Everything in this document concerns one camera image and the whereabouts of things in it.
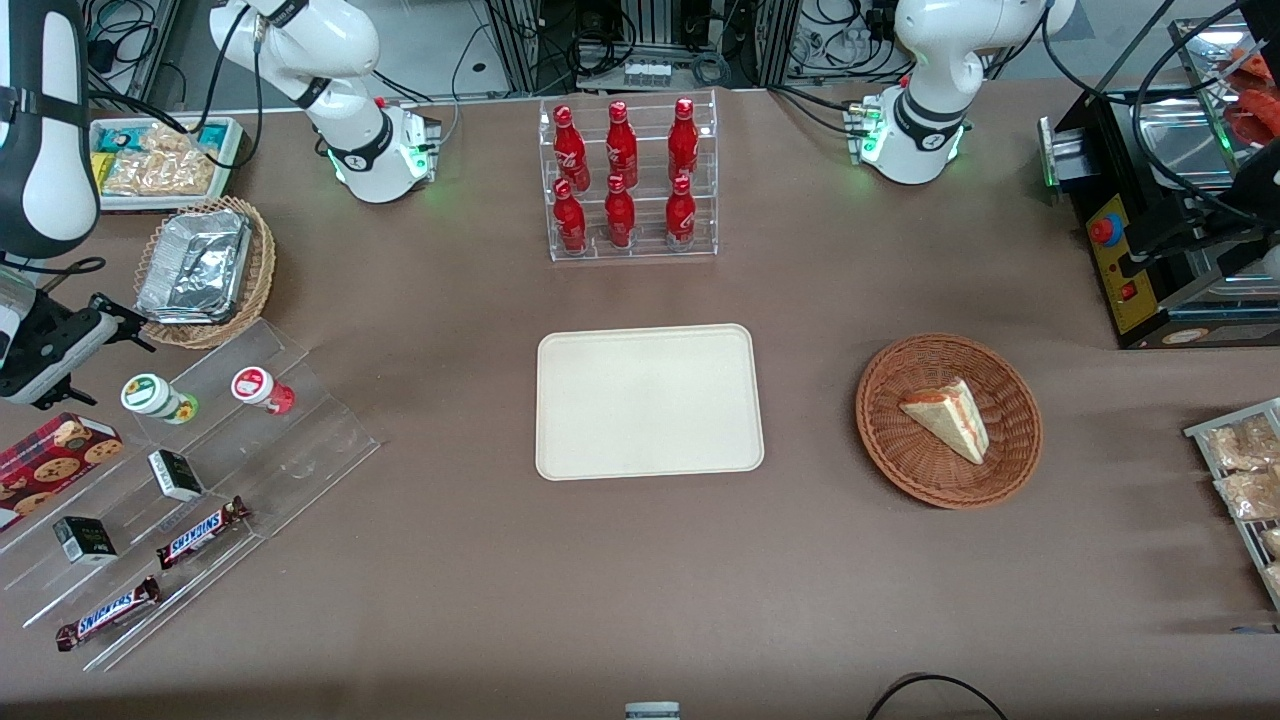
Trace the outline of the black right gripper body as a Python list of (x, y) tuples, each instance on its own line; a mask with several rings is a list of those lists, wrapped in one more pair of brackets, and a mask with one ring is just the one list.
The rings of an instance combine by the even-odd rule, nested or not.
[(97, 404), (72, 384), (70, 374), (101, 348), (101, 313), (91, 307), (72, 311), (38, 296), (5, 348), (3, 400), (38, 410), (69, 400)]

